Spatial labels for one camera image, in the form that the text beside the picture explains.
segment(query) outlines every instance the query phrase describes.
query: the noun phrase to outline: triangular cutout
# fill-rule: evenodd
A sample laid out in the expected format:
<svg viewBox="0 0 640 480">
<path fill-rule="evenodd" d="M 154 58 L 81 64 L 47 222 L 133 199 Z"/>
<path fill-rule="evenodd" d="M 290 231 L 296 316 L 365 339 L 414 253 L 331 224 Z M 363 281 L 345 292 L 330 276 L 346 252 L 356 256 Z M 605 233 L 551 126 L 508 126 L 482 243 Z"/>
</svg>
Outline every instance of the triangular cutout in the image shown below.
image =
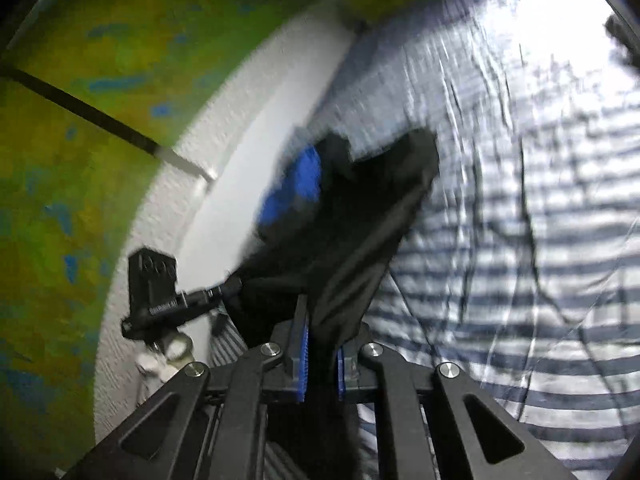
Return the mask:
<svg viewBox="0 0 640 480">
<path fill-rule="evenodd" d="M 152 459 L 160 450 L 171 427 L 179 400 L 178 394 L 168 396 L 122 440 L 120 447 L 146 460 Z"/>
<path fill-rule="evenodd" d="M 524 451 L 524 444 L 509 428 L 476 397 L 464 397 L 466 412 L 471 418 L 484 458 L 489 464 L 497 464 Z"/>
</svg>

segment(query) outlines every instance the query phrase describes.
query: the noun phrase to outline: white textured border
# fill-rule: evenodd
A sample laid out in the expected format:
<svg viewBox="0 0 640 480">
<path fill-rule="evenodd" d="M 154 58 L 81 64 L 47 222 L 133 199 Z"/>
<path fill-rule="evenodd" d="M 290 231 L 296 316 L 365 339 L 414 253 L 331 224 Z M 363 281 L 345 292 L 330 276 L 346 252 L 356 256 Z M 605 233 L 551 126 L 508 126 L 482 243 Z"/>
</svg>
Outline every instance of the white textured border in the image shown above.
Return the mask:
<svg viewBox="0 0 640 480">
<path fill-rule="evenodd" d="M 320 2 L 286 23 L 207 102 L 175 151 L 209 173 L 220 174 L 242 134 L 287 75 L 292 60 L 312 51 L 319 38 L 336 27 L 342 25 L 329 2 Z M 120 335 L 120 319 L 129 309 L 127 255 L 144 245 L 177 253 L 206 192 L 204 179 L 162 164 L 138 209 L 114 271 L 100 329 L 94 383 L 97 442 L 132 412 L 140 386 L 133 362 L 136 344 Z"/>
</svg>

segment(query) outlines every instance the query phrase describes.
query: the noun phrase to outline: black garment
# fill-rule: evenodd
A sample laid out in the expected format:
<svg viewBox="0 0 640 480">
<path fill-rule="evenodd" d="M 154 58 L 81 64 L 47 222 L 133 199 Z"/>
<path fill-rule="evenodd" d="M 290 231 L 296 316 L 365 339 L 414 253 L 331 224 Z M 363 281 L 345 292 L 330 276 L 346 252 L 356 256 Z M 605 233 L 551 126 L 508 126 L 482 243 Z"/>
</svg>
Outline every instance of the black garment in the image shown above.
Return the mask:
<svg viewBox="0 0 640 480">
<path fill-rule="evenodd" d="M 348 143 L 330 134 L 316 145 L 321 200 L 234 273 L 242 290 L 226 309 L 249 348 L 290 319 L 307 295 L 309 376 L 305 402 L 270 416 L 270 437 L 311 478 L 351 478 L 354 406 L 337 402 L 338 348 L 357 332 L 389 261 L 438 172 L 434 135 L 412 130 L 384 153 L 350 162 Z"/>
</svg>

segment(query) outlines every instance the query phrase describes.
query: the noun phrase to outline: bed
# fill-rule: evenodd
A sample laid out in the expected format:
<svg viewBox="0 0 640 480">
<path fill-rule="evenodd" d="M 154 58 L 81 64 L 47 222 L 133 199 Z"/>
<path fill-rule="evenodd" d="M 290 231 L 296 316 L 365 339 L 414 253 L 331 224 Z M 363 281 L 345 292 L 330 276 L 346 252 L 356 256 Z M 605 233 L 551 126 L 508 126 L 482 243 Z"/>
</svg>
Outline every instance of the bed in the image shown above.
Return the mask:
<svg viewBox="0 0 640 480">
<path fill-rule="evenodd" d="M 640 92 L 611 13 L 417 2 L 356 42 L 306 132 L 354 156 L 437 132 L 440 176 L 365 321 L 412 362 L 461 365 L 593 480 L 640 430 Z"/>
</svg>

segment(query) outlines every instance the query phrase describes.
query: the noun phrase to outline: silver screw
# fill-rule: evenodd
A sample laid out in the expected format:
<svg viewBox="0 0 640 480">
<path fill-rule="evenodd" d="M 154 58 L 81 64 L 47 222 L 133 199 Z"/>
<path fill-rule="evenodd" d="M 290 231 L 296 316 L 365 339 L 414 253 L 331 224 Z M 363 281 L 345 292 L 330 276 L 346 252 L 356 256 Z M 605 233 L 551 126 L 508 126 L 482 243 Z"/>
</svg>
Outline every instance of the silver screw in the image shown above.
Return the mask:
<svg viewBox="0 0 640 480">
<path fill-rule="evenodd" d="M 205 370 L 205 365 L 199 362 L 189 363 L 184 367 L 184 373 L 189 377 L 200 377 Z"/>
<path fill-rule="evenodd" d="M 280 353 L 280 345 L 277 343 L 265 343 L 260 347 L 260 352 L 267 357 L 276 357 Z"/>
<path fill-rule="evenodd" d="M 442 375 L 444 375 L 447 379 L 453 379 L 460 375 L 460 367 L 454 363 L 442 363 L 438 370 Z"/>
<path fill-rule="evenodd" d="M 367 357 L 378 357 L 379 355 L 382 355 L 382 352 L 384 351 L 382 345 L 379 345 L 378 343 L 367 343 L 361 348 L 361 350 Z"/>
</svg>

